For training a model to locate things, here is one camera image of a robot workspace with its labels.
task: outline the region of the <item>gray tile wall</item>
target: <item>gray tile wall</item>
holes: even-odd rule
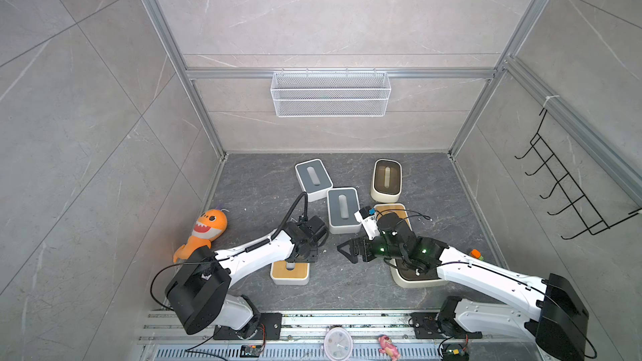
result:
[[[190,67],[493,67],[530,0],[159,0]]]
[[[189,67],[494,67],[530,0],[159,0]],[[275,116],[269,81],[198,81],[233,151],[446,151],[482,80],[394,81],[382,118]]]
[[[197,88],[227,150],[445,152],[484,83],[393,79],[381,117],[279,118],[269,79],[197,80]]]
[[[642,0],[551,0],[519,58],[642,170]]]
[[[641,304],[636,270],[642,262],[637,251],[642,219],[630,219],[595,236],[560,237],[581,231],[581,220],[571,208],[549,215],[547,211],[554,213],[567,204],[564,194],[557,188],[549,199],[542,199],[539,195],[546,196],[553,188],[553,177],[546,169],[525,175],[541,164],[534,152],[521,160],[515,158],[527,151],[541,121],[540,110],[541,105],[507,76],[457,162],[511,269],[542,277],[550,272],[570,277],[591,308],[589,338],[598,348],[599,359],[635,359],[637,332],[642,328],[634,316]],[[546,117],[540,132],[607,222],[614,223],[636,209],[551,116]],[[573,192],[571,185],[564,186]],[[596,221],[585,200],[577,205],[589,222]]]
[[[0,42],[0,360],[124,359],[214,149],[140,0],[0,0]]]

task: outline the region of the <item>gray stone floor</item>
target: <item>gray stone floor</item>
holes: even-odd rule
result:
[[[213,249],[243,244],[277,227],[301,192],[294,165],[320,158],[335,187],[354,187],[360,206],[375,205],[370,197],[372,168],[377,159],[394,159],[403,167],[399,202],[433,219],[413,218],[418,235],[434,237],[462,252],[481,251],[494,263],[490,247],[475,219],[454,168],[445,154],[231,154],[216,188],[212,207],[229,210],[228,229]],[[294,215],[302,212],[302,206]],[[327,223],[325,199],[309,204],[309,216]],[[270,279],[270,267],[245,277],[229,293],[247,295],[260,310],[277,309],[419,309],[440,308],[447,295],[473,301],[493,301],[456,283],[437,288],[406,289],[392,280],[381,260],[353,265],[336,250],[357,235],[332,235],[319,261],[311,265],[306,286],[279,286]]]

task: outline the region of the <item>zip tie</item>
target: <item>zip tie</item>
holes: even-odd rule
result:
[[[544,101],[544,104],[542,105],[542,108],[545,108],[545,107],[546,107],[546,103],[548,102],[548,100],[549,100],[550,98],[559,98],[559,97],[560,97],[559,95],[551,95],[551,96],[549,96],[549,97],[546,97],[546,100]]]

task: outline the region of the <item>robotic arm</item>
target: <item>robotic arm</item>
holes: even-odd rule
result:
[[[532,340],[550,356],[563,361],[584,359],[589,313],[565,278],[527,276],[480,261],[429,237],[418,237],[396,213],[376,219],[370,207],[355,214],[367,236],[337,247],[352,263],[359,256],[395,259],[399,268],[417,274],[436,269],[439,278],[471,287],[504,304],[475,303],[449,297],[432,330],[447,336],[473,332],[497,333]]]
[[[301,198],[305,198],[304,214],[298,222],[290,221]],[[319,217],[308,220],[308,196],[303,192],[279,227],[268,235],[219,251],[197,248],[167,285],[165,296],[189,335],[214,323],[229,326],[240,337],[250,337],[261,314],[247,297],[227,294],[229,287],[276,261],[316,262],[325,238],[319,241],[327,234]]]

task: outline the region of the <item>aluminum frame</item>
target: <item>aluminum frame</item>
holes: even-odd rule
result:
[[[436,313],[439,310],[275,310],[266,312],[283,314],[280,341],[317,342],[323,339],[329,326],[341,325],[350,332],[355,341],[371,340],[383,330],[396,342],[416,342],[414,328],[408,325],[410,314],[412,312]],[[147,317],[139,322],[135,336],[138,338],[138,344],[197,344],[211,337],[213,333],[214,325],[210,325],[197,335],[188,335],[174,312],[148,311]],[[432,339],[419,341],[433,342]]]
[[[466,117],[466,120],[464,120],[460,131],[457,133],[457,136],[453,141],[453,145],[451,145],[450,150],[448,151],[448,153],[452,157],[457,157],[459,151],[461,150],[461,147],[463,146],[463,143],[470,135],[472,128],[477,123],[477,120],[479,120],[479,116],[481,116],[482,111],[488,104],[488,101],[491,99],[495,87],[502,79],[502,76],[506,71],[504,64],[508,61],[508,59],[517,54],[521,46],[524,44],[526,37],[533,29],[541,14],[544,12],[544,9],[546,8],[546,5],[549,1],[550,0],[531,0],[528,4],[526,12],[522,16],[521,20],[519,20],[518,27],[515,29],[515,32],[511,36],[506,49],[504,49],[504,52],[502,53],[497,66],[495,67],[496,73],[493,80],[489,81],[484,86],[483,90],[479,94],[479,97],[477,98],[477,101],[472,106],[470,113],[468,113],[468,117]]]
[[[214,129],[214,125],[212,124],[212,119],[210,119],[209,115],[207,114],[207,109],[205,108],[203,100],[198,94],[196,87],[194,87],[193,82],[187,76],[187,66],[185,65],[185,61],[183,60],[181,52],[179,51],[179,47],[176,44],[176,40],[172,35],[172,31],[170,30],[167,20],[163,16],[163,11],[158,4],[158,0],[141,1],[145,9],[147,10],[151,23],[156,29],[156,33],[160,38],[160,42],[165,48],[165,52],[167,52],[172,65],[176,69],[176,74],[181,80],[183,88],[188,93],[189,100],[190,102],[192,102],[192,106],[194,107],[194,110],[196,110],[197,116],[201,124],[205,128],[207,137],[212,144],[212,147],[216,151],[218,159],[222,160],[225,156],[225,151],[221,144],[221,140],[216,134],[216,130]]]
[[[642,175],[591,124],[519,59],[507,60],[506,69],[553,116],[564,130],[611,176],[633,201],[642,206]]]
[[[188,68],[190,79],[264,78],[270,79],[281,72],[386,72],[389,78],[485,78],[495,76],[494,68],[483,67],[428,67],[428,68]]]

